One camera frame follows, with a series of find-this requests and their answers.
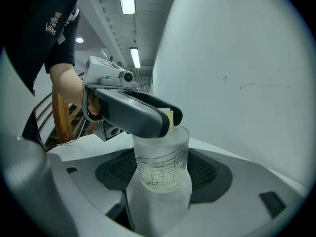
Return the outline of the clear plastic measuring cup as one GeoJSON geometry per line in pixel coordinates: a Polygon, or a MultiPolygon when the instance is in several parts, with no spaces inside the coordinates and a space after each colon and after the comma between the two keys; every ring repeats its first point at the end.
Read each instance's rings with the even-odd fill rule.
{"type": "Polygon", "coordinates": [[[189,131],[175,125],[174,112],[160,108],[169,119],[167,134],[145,139],[133,136],[134,153],[143,186],[156,193],[176,190],[184,179],[189,151],[189,131]]]}

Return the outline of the person's left forearm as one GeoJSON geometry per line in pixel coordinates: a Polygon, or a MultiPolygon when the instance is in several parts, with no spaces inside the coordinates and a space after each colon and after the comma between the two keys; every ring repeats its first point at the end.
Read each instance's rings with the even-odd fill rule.
{"type": "Polygon", "coordinates": [[[83,84],[73,65],[61,63],[49,69],[54,89],[63,99],[79,108],[82,107],[83,84]]]}

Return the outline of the person's left hand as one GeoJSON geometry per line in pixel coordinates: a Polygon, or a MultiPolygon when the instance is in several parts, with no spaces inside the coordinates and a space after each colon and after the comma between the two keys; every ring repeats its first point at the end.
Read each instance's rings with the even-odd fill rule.
{"type": "Polygon", "coordinates": [[[88,109],[92,115],[97,116],[100,114],[99,98],[94,93],[89,93],[88,99],[88,109]]]}

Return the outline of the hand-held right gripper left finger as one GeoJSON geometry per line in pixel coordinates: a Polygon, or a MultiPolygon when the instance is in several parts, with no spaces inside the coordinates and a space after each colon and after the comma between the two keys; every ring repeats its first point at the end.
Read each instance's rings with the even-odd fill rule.
{"type": "Polygon", "coordinates": [[[48,159],[78,237],[139,237],[126,195],[136,169],[132,149],[66,162],[49,153],[48,159]]]}

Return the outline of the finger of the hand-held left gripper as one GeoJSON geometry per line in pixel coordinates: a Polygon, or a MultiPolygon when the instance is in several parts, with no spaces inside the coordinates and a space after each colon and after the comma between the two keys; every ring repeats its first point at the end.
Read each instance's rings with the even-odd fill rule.
{"type": "Polygon", "coordinates": [[[171,122],[160,108],[172,111],[175,126],[182,121],[181,109],[153,95],[136,90],[119,90],[118,96],[118,115],[124,126],[167,126],[171,122]]]}

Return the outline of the wooden chair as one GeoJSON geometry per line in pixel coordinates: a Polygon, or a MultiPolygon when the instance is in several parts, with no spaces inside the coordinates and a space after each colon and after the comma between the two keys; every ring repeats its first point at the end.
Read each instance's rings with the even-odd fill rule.
{"type": "Polygon", "coordinates": [[[35,94],[43,98],[34,108],[39,140],[47,149],[69,143],[82,133],[84,117],[81,108],[66,101],[55,89],[48,75],[40,71],[43,83],[35,83],[35,94]]]}

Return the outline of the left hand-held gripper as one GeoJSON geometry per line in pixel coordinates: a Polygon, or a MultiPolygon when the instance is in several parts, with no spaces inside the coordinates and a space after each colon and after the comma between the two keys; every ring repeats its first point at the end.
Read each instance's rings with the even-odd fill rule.
{"type": "Polygon", "coordinates": [[[83,76],[82,111],[89,122],[96,123],[93,133],[102,141],[121,129],[141,138],[167,134],[170,122],[160,108],[170,108],[170,104],[137,89],[132,72],[103,58],[89,57],[83,76]],[[101,115],[88,109],[93,93],[99,98],[101,115]]]}

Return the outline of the person's black t-shirt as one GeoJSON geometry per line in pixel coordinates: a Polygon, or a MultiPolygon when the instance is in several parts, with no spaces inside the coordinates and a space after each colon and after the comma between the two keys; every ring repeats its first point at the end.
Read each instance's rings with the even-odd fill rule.
{"type": "Polygon", "coordinates": [[[42,68],[49,74],[56,64],[75,66],[78,0],[5,1],[0,12],[0,44],[29,91],[42,68]]]}

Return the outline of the short fluorescent ceiling light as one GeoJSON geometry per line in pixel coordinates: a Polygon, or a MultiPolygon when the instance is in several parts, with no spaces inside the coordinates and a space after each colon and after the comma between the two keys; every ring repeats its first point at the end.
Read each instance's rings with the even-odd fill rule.
{"type": "Polygon", "coordinates": [[[138,48],[131,47],[130,48],[130,53],[131,53],[131,57],[132,57],[132,60],[133,60],[133,63],[134,63],[134,67],[137,68],[137,69],[141,68],[138,48]]]}

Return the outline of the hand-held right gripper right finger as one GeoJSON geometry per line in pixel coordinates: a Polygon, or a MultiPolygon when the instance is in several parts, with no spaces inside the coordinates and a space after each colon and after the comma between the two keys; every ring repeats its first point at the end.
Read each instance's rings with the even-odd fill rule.
{"type": "Polygon", "coordinates": [[[304,201],[290,184],[248,160],[191,148],[189,210],[165,237],[268,237],[304,201]]]}

